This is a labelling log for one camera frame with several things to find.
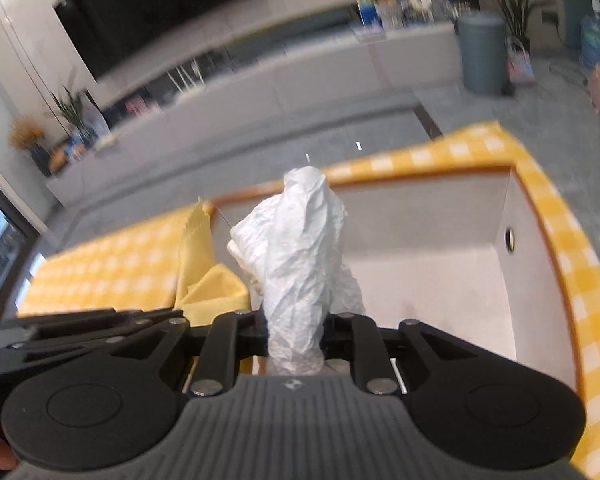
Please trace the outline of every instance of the door frame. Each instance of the door frame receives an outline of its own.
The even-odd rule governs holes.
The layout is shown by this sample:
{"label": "door frame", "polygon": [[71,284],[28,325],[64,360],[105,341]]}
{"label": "door frame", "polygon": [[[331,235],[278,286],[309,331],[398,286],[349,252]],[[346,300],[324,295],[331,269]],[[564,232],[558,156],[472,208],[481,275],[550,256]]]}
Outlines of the door frame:
{"label": "door frame", "polygon": [[13,292],[13,288],[18,283],[18,278],[22,272],[23,266],[29,259],[30,252],[38,241],[40,234],[37,229],[25,218],[25,216],[11,203],[6,195],[0,189],[0,210],[7,217],[9,222],[24,235],[24,244],[20,248],[18,257],[14,261],[7,277],[0,288],[0,318],[7,307],[8,301]]}

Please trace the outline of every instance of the water bottle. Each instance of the water bottle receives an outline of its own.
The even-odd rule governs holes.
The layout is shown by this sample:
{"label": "water bottle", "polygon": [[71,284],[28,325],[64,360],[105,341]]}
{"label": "water bottle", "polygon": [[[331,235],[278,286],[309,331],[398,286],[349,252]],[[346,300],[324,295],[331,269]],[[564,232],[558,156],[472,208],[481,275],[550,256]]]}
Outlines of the water bottle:
{"label": "water bottle", "polygon": [[582,52],[580,64],[593,68],[600,63],[600,0],[593,1],[593,15],[582,19]]}

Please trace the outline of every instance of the white plastic bag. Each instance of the white plastic bag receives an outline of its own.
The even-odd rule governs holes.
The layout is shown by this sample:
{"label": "white plastic bag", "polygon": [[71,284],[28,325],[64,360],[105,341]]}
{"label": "white plastic bag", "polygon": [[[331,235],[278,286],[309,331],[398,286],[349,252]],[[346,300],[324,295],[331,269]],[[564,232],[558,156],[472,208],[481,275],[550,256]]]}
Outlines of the white plastic bag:
{"label": "white plastic bag", "polygon": [[227,248],[264,297],[269,374],[320,373],[327,313],[364,314],[358,282],[342,263],[345,216],[325,177],[307,167],[287,173],[282,194],[231,230]]}

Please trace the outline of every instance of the pink bag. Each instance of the pink bag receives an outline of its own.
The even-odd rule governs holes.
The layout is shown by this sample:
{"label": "pink bag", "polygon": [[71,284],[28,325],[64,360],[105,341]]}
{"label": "pink bag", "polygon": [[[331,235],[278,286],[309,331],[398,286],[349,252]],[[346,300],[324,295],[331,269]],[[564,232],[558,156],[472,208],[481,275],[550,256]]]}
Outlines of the pink bag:
{"label": "pink bag", "polygon": [[509,80],[514,85],[533,85],[536,82],[536,76],[534,76],[534,69],[531,66],[531,58],[518,38],[510,36],[507,39],[507,52],[509,54],[507,62]]}

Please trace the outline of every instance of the metal bolt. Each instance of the metal bolt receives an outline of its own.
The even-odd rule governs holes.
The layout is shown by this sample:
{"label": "metal bolt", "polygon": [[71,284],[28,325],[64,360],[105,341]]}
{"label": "metal bolt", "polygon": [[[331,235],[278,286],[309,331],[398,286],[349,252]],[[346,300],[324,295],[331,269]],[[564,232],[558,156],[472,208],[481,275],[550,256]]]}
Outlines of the metal bolt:
{"label": "metal bolt", "polygon": [[199,397],[212,397],[222,391],[222,384],[213,379],[200,379],[191,385],[191,393]]}
{"label": "metal bolt", "polygon": [[366,384],[366,389],[375,395],[391,395],[398,389],[398,383],[393,379],[379,378],[371,379]]}

